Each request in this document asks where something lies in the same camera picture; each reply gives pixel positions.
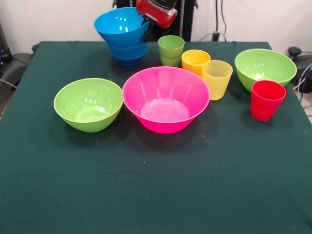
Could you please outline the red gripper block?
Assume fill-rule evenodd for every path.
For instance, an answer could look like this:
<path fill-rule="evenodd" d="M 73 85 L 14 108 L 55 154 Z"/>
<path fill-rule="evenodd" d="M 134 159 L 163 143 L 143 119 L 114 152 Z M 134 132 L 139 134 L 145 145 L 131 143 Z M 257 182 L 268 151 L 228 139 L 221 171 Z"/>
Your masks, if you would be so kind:
<path fill-rule="evenodd" d="M 136 9 L 143 17 L 141 25 L 148 27 L 141 38 L 141 42 L 147 42 L 155 23 L 163 29 L 167 29 L 177 17 L 175 9 L 176 0 L 137 0 Z"/>

